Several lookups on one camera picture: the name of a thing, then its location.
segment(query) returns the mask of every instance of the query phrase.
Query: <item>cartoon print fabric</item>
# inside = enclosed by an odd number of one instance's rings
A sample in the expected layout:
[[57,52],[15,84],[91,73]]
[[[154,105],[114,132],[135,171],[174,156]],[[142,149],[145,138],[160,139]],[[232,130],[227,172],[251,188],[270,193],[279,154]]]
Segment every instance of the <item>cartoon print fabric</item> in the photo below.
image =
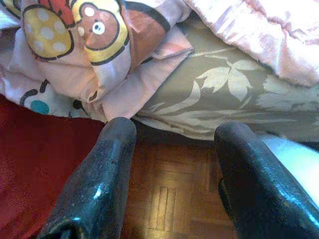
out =
[[0,93],[41,114],[130,118],[192,50],[182,0],[0,3]]

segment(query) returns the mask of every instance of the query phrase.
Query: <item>pink blanket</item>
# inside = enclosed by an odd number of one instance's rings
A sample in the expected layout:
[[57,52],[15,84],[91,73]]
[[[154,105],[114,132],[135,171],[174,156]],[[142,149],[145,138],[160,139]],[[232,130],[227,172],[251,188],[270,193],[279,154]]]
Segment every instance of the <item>pink blanket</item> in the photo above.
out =
[[185,0],[224,42],[292,83],[319,81],[318,0]]

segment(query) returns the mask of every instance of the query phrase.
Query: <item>bed sheet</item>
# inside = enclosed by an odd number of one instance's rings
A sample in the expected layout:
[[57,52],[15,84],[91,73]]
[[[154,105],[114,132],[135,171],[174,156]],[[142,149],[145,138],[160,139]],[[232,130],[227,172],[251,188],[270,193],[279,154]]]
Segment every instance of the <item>bed sheet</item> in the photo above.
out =
[[226,121],[296,141],[319,141],[319,85],[295,86],[211,34],[195,14],[179,27],[195,51],[135,119],[190,138],[213,140]]

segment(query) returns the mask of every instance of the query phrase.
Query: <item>teal circle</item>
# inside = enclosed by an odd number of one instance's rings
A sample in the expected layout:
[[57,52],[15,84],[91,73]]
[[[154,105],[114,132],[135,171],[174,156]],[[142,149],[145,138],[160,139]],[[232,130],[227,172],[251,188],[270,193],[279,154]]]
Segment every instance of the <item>teal circle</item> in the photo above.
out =
[[49,106],[43,101],[32,101],[31,109],[42,115],[47,115],[50,111]]

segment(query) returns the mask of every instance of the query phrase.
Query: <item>parquet floor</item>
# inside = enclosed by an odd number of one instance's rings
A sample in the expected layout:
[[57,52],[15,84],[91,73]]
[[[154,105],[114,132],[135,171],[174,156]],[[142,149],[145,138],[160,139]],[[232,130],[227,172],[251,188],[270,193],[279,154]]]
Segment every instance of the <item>parquet floor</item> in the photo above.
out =
[[123,239],[235,239],[218,195],[214,149],[139,143]]

